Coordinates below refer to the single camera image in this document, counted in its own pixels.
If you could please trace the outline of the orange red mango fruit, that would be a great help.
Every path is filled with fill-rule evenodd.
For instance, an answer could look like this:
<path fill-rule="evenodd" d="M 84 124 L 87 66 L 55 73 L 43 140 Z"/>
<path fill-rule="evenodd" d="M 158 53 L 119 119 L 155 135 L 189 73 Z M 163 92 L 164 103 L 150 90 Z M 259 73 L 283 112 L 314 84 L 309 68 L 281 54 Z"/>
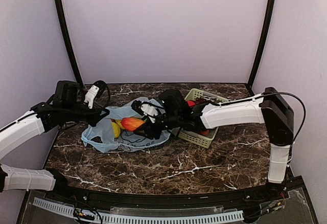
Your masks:
<path fill-rule="evenodd" d="M 127 131 L 135 131 L 139 127 L 143 126 L 145 124 L 145 121 L 139 118 L 130 117 L 130 118 L 123 118 L 121 120 L 121 125 L 127 130 Z"/>

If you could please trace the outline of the yellow lemon fruit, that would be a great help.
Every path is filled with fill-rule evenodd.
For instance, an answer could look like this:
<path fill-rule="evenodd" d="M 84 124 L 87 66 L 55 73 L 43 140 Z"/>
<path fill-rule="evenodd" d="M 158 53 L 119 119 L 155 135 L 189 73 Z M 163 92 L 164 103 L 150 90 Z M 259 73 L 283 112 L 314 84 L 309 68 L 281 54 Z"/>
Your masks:
<path fill-rule="evenodd" d="M 114 133 L 114 138 L 117 139 L 121 134 L 121 128 L 115 122 L 112 122 L 111 124 L 112 124 L 113 133 Z"/>

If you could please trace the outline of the light blue printed plastic bag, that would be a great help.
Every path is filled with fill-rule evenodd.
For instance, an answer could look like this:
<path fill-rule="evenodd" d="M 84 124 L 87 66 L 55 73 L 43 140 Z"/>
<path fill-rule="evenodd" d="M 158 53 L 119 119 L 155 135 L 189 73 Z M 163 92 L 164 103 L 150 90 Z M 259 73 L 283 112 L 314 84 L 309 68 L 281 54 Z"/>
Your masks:
<path fill-rule="evenodd" d="M 81 140 L 85 146 L 91 145 L 101 153 L 120 150 L 125 152 L 135 152 L 159 146 L 170 138 L 170 133 L 166 130 L 162 131 L 159 139 L 148 139 L 139 136 L 129 131 L 122 131 L 118 138 L 114 137 L 114 129 L 112 120 L 121 120 L 127 117 L 140 118 L 137 112 L 132 107 L 132 102 L 129 102 L 121 107 L 108 106 L 110 114 L 97 123 L 95 127 L 88 126 L 81 134 Z"/>

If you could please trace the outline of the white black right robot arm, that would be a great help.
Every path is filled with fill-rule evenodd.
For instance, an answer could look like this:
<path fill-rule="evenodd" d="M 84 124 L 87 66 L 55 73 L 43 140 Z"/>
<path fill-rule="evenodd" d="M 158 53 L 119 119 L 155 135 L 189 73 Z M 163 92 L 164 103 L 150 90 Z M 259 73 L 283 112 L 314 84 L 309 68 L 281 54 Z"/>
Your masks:
<path fill-rule="evenodd" d="M 245 99 L 206 100 L 189 105 L 179 90 L 169 89 L 159 95 L 160 105 L 141 100 L 132 102 L 132 109 L 145 117 L 144 123 L 133 132 L 157 140 L 164 130 L 175 128 L 200 132 L 227 125 L 265 124 L 271 147 L 268 184 L 261 188 L 261 196 L 272 200 L 281 191 L 291 148 L 298 136 L 294 132 L 294 111 L 284 95 L 287 93 L 267 87 L 263 93 Z"/>

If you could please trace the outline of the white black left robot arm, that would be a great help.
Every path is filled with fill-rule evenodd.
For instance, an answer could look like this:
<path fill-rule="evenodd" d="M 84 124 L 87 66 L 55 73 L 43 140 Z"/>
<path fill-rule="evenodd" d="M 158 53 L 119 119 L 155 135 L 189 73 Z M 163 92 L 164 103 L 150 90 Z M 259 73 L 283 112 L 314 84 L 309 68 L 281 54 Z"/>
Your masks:
<path fill-rule="evenodd" d="M 58 108 L 46 102 L 33 106 L 23 116 L 1 129 L 1 159 L 28 140 L 47 133 L 66 122 L 86 122 L 90 126 L 109 115 L 106 108 L 89 108 L 85 104 Z M 1 192 L 7 190 L 44 190 L 60 201 L 68 201 L 72 190 L 66 178 L 56 170 L 32 170 L 1 164 Z"/>

